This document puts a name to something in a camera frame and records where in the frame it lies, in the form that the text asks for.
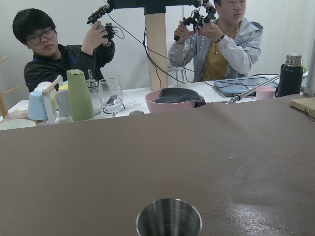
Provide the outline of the person in black jacket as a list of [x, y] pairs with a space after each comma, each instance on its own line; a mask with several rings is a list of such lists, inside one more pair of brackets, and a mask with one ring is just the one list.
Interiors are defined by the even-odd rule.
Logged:
[[42, 10], [29, 8], [19, 11], [12, 24], [15, 37], [33, 57], [25, 65], [24, 79], [29, 91], [41, 82], [53, 82], [61, 75], [67, 81], [66, 72], [79, 69], [85, 76], [92, 75], [99, 81], [104, 78], [101, 68], [109, 63], [115, 53], [115, 44], [107, 39], [107, 31], [99, 21], [87, 32], [81, 45], [62, 45], [52, 18]]

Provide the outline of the pink cup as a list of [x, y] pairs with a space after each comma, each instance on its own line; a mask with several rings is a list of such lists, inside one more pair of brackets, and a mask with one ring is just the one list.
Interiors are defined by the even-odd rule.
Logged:
[[275, 97], [276, 88], [269, 86], [261, 86], [256, 89], [256, 99], [266, 100]]

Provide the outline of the green shaker bottle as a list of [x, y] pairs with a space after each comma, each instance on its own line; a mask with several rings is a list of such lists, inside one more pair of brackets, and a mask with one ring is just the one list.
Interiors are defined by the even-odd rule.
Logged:
[[73, 121], [90, 120], [94, 117], [94, 109], [84, 72], [70, 69], [66, 72], [68, 81], [68, 99]]

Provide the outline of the light blue cup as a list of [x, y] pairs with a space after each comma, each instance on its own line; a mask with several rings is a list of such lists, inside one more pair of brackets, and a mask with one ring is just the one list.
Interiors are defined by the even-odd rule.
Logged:
[[43, 96], [40, 91], [32, 91], [29, 94], [28, 118], [32, 120], [48, 119]]

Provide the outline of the blue teach pendant tablet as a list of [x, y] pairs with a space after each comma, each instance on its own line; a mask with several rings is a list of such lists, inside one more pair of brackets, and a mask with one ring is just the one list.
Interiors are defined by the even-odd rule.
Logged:
[[269, 79], [271, 79], [271, 77], [258, 75], [251, 77], [216, 80], [214, 81], [214, 86], [218, 93], [226, 97], [233, 97], [237, 94], [244, 93], [247, 90], [254, 88], [258, 84], [262, 84]]

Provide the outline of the wooden cup tree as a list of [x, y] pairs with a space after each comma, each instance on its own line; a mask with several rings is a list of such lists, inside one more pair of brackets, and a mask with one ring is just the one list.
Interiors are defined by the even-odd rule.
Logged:
[[3, 66], [8, 56], [0, 58], [0, 114], [2, 118], [8, 115], [9, 110], [20, 101], [20, 90], [22, 88], [20, 83], [8, 82], [8, 75], [4, 73]]

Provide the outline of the steel double jigger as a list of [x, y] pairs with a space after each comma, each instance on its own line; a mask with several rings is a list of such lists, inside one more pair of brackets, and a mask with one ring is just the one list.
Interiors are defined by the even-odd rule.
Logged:
[[198, 236], [202, 218], [190, 203], [164, 198], [142, 209], [136, 219], [136, 230], [140, 236]]

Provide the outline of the glass syrup dispenser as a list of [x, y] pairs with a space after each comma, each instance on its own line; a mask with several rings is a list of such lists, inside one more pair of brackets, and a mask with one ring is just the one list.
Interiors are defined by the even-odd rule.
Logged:
[[101, 113], [101, 103], [98, 95], [98, 81], [93, 78], [92, 70], [88, 69], [88, 79], [86, 80], [91, 101], [94, 109], [94, 115], [97, 116]]

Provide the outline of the grey cup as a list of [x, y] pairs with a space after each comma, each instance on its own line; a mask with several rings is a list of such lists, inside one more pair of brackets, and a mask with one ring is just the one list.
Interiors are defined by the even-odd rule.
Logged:
[[60, 117], [69, 119], [71, 111], [68, 98], [68, 84], [60, 86], [56, 96]]

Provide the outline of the black thermos bottle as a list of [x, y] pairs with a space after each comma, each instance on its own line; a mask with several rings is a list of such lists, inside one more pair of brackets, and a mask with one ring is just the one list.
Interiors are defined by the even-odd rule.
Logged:
[[301, 54], [290, 54], [286, 56], [285, 63], [281, 66], [279, 85], [276, 88], [275, 97], [283, 97], [299, 94], [303, 79]]

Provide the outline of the person in grey jacket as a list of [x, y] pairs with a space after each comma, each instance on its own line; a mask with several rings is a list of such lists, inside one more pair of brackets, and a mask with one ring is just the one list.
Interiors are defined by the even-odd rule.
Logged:
[[247, 20], [245, 0], [214, 1], [218, 18], [196, 31], [179, 22], [168, 51], [174, 67], [194, 65], [194, 82], [242, 78], [261, 57], [263, 27]]

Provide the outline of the pink bowl with cloth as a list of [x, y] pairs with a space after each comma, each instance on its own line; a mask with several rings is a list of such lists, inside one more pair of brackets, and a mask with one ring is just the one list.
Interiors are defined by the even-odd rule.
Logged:
[[151, 91], [145, 96], [150, 113], [177, 111], [201, 107], [204, 98], [188, 88], [163, 88]]

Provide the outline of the bamboo cutting board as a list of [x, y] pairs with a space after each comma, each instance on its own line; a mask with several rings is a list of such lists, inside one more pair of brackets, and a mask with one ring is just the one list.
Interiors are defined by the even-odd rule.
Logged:
[[304, 113], [311, 120], [315, 119], [315, 98], [292, 99], [291, 106]]

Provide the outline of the clear wine glass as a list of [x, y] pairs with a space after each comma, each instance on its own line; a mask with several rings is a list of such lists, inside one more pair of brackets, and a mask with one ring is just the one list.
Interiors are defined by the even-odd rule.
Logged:
[[123, 103], [123, 92], [119, 80], [115, 78], [99, 80], [98, 95], [102, 108], [115, 117]]

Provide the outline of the wooden post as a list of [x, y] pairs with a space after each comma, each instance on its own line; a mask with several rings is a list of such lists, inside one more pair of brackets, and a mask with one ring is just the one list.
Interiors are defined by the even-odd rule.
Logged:
[[165, 14], [145, 15], [151, 90], [168, 87]]

